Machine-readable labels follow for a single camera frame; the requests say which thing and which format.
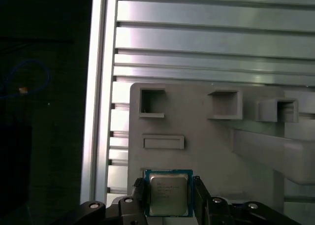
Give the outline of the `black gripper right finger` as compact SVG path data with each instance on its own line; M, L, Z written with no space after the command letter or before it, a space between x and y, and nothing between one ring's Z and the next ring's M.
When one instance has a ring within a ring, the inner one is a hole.
M199 225L289 225L290 218L256 201L228 203L211 196L199 176L193 177L193 208Z

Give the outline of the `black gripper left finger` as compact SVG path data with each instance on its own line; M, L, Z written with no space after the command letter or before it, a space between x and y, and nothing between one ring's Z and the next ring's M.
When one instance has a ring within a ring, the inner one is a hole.
M137 178L130 195L118 197L107 207L87 201L58 219L59 225L146 225L147 183Z

